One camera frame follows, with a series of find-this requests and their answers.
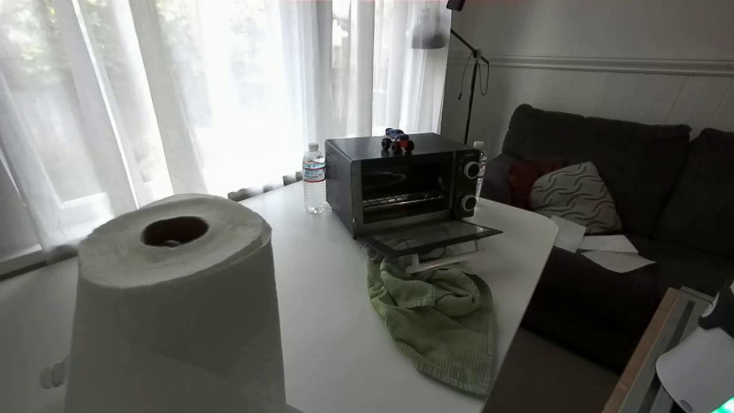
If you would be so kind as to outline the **red and blue toy car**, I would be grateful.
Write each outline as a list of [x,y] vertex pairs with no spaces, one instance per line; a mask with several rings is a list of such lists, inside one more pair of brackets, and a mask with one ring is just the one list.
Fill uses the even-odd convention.
[[386,152],[392,152],[396,155],[401,155],[412,153],[416,149],[416,143],[401,128],[389,128],[381,147]]

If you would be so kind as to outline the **black toaster oven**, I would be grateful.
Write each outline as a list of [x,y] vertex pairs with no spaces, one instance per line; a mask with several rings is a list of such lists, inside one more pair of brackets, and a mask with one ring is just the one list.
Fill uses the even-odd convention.
[[396,155],[377,138],[327,143],[327,202],[346,230],[389,254],[423,254],[496,237],[471,222],[477,207],[479,152],[436,133],[409,136],[412,153]]

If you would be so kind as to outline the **clear plastic water bottle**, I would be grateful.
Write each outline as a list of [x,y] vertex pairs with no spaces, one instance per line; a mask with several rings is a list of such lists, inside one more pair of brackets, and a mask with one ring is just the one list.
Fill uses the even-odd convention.
[[327,203],[327,155],[313,143],[304,155],[306,209],[320,215]]

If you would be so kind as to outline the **green towel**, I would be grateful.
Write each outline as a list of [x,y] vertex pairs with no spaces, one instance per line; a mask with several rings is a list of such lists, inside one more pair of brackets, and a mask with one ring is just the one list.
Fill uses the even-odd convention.
[[488,284],[462,268],[409,276],[373,254],[368,296],[400,350],[427,379],[485,398],[496,367],[496,315]]

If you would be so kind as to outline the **dark red cushion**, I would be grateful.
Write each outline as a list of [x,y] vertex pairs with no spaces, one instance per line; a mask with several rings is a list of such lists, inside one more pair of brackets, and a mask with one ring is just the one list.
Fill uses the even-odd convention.
[[529,209],[533,183],[542,175],[549,175],[560,168],[562,168],[562,161],[531,163],[531,161],[513,159],[506,175],[506,187],[503,187],[506,200],[515,207]]

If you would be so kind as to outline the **patterned grey cushion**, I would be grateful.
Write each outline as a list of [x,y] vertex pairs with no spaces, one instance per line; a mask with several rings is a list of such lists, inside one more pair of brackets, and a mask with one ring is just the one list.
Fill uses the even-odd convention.
[[589,233],[621,230],[616,200],[593,161],[542,175],[531,187],[531,207],[545,215],[574,221]]

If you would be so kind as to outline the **white paper towel roll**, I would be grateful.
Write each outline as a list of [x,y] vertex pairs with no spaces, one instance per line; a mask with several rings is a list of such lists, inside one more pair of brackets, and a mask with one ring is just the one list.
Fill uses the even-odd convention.
[[269,222],[174,194],[78,247],[66,413],[284,413]]

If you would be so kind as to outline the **white papers on sofa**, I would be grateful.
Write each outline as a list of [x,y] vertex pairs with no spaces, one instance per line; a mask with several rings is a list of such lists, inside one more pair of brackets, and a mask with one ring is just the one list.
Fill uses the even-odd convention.
[[589,261],[612,272],[634,272],[651,265],[624,233],[589,233],[584,224],[553,215],[558,224],[555,245],[566,252],[580,252]]

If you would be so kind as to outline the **dark brown sofa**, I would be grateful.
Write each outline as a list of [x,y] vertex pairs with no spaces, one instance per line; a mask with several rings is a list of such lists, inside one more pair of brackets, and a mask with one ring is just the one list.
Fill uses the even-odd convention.
[[624,233],[651,265],[612,272],[553,249],[523,326],[611,372],[627,367],[664,294],[719,294],[734,279],[734,133],[638,123],[518,105],[482,194],[503,194],[513,159],[593,161]]

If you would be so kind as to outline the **white sheer curtain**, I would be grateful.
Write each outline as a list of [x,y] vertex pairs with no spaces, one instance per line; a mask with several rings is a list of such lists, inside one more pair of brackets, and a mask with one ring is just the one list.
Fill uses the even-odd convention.
[[449,22],[446,0],[0,0],[6,252],[438,128]]

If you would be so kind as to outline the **wooden side table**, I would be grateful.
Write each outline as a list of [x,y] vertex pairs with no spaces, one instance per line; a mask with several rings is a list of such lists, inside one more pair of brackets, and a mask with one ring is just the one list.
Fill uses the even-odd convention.
[[664,389],[657,374],[657,359],[677,347],[711,305],[711,296],[696,288],[667,288],[642,332],[634,355],[616,383],[603,413],[681,413]]

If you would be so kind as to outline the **white plate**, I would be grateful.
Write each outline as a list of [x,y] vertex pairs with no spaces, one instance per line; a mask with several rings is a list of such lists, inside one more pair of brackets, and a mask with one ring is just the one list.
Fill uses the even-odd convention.
[[696,327],[657,359],[657,375],[687,413],[714,413],[734,396],[734,339]]

